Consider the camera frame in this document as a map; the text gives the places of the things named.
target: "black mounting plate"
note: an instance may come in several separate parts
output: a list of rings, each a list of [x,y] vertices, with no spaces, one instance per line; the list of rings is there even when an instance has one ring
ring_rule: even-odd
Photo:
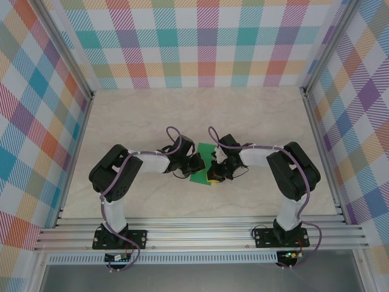
[[[146,248],[146,242],[147,242],[147,230],[128,230],[125,235],[121,234],[122,236],[132,240],[137,245],[139,245],[140,249]],[[119,242],[112,242],[111,240],[107,240],[105,238],[105,233],[103,230],[99,229],[95,231],[95,236],[92,249],[128,249],[129,251],[132,250],[131,246],[128,246],[129,243],[120,240]]]
[[[283,244],[279,243],[273,235],[273,228],[255,228],[253,231],[256,248],[299,248],[300,243],[296,238],[301,240],[303,248],[307,248],[309,244],[308,233],[305,228],[299,228],[294,237],[286,240]]]

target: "green square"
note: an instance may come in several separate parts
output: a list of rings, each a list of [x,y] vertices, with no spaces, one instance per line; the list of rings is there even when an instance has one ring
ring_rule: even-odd
[[[155,29],[137,29],[136,35],[140,47],[158,47],[157,31]]]
[[[56,115],[58,120],[60,120],[60,122],[64,125],[66,123],[67,114],[69,114],[69,110],[63,104],[63,102],[59,100],[54,115]]]
[[[95,32],[85,30],[85,31],[77,31],[76,34],[84,49],[102,48]]]
[[[263,6],[265,0],[243,0],[242,1],[242,7],[247,6]]]
[[[238,29],[218,29],[218,46],[236,46]]]
[[[178,47],[176,29],[157,29],[157,36],[160,47]]]
[[[255,46],[237,46],[235,49],[235,61],[252,61]]]
[[[174,0],[151,0],[153,8],[174,8]]]
[[[369,29],[376,38],[379,38],[382,32],[389,24],[389,6],[382,2],[373,18],[369,22]]]
[[[249,75],[251,62],[233,62],[232,75]]]
[[[44,181],[44,177],[33,169],[30,175],[29,183],[27,184],[26,193],[29,193],[31,196],[39,199],[43,190]]]
[[[361,146],[356,148],[349,157],[355,173],[360,172],[369,164]]]
[[[294,44],[313,44],[320,26],[303,26],[298,30]]]
[[[279,27],[260,27],[256,44],[260,46],[274,45],[277,39]]]
[[[65,10],[84,10],[83,0],[61,0],[61,4]]]
[[[177,34],[180,47],[197,46],[197,29],[178,29]]]
[[[0,23],[0,36],[0,51],[12,62],[20,49],[20,45],[3,23]]]
[[[165,76],[181,76],[180,63],[162,63]]]
[[[108,64],[92,65],[97,78],[114,78]]]
[[[257,27],[243,27],[238,29],[237,46],[254,46],[258,36]]]
[[[115,30],[96,30],[98,40],[104,49],[120,47],[119,39]]]

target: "aluminum rail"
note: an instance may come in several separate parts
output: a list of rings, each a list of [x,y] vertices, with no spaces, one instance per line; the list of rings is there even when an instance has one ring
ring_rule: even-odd
[[[318,224],[323,231],[320,249],[365,249],[368,242],[359,225],[347,225],[338,215],[305,216],[304,220]],[[142,252],[185,251],[282,251],[287,248],[256,249],[251,230],[258,224],[272,227],[274,217],[222,218],[131,218],[131,229],[146,229],[148,239]],[[58,219],[54,229],[43,229],[35,252],[96,252],[91,246],[94,231],[102,219]],[[318,231],[308,230],[311,246],[318,242]]]

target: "green block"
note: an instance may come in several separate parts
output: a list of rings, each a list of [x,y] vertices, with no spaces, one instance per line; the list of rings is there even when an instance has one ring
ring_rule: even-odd
[[[205,162],[205,169],[200,172],[194,173],[190,176],[190,181],[199,184],[206,184],[208,186],[211,185],[209,181],[207,181],[207,171],[211,167],[211,161],[213,157],[211,155],[215,150],[215,145],[199,143],[199,147],[197,148],[197,152],[200,153],[202,160]]]

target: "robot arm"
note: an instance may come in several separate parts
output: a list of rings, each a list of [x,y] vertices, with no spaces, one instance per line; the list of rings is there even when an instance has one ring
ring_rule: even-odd
[[[219,142],[226,146],[240,146],[231,134],[222,137]],[[297,168],[291,169],[293,162],[283,152],[254,148],[254,144],[244,146],[253,148],[241,150],[216,147],[213,153],[215,160],[207,172],[207,178],[210,181],[222,182],[226,178],[233,179],[234,171],[240,167],[270,167],[278,188],[285,196],[273,229],[273,236],[282,245],[294,238],[300,229],[298,212],[306,201],[305,182]],[[314,190],[321,178],[315,165],[296,142],[290,142],[283,148],[297,160],[308,179],[310,191]]]
[[[123,161],[130,153],[135,153],[128,159],[124,165],[123,170],[111,188],[111,190],[104,196],[102,201],[103,214],[105,214],[105,222],[101,225],[102,238],[97,238],[99,245],[104,242],[107,246],[115,248],[121,247],[125,242],[111,233],[107,228],[107,224],[114,232],[121,236],[129,238],[128,224],[124,216],[124,196],[133,183],[138,173],[157,172],[169,173],[177,169],[181,170],[185,177],[192,173],[196,173],[205,169],[204,161],[201,159],[199,153],[195,153],[195,144],[191,139],[185,136],[182,137],[181,146],[178,151],[169,154],[173,149],[179,145],[179,138],[173,145],[164,147],[156,153],[138,153],[136,151],[127,150],[124,146],[117,144],[113,146],[110,151],[103,157],[103,159],[92,169],[89,174],[89,180],[96,192],[106,190],[114,178],[118,174],[116,169],[122,166]]]

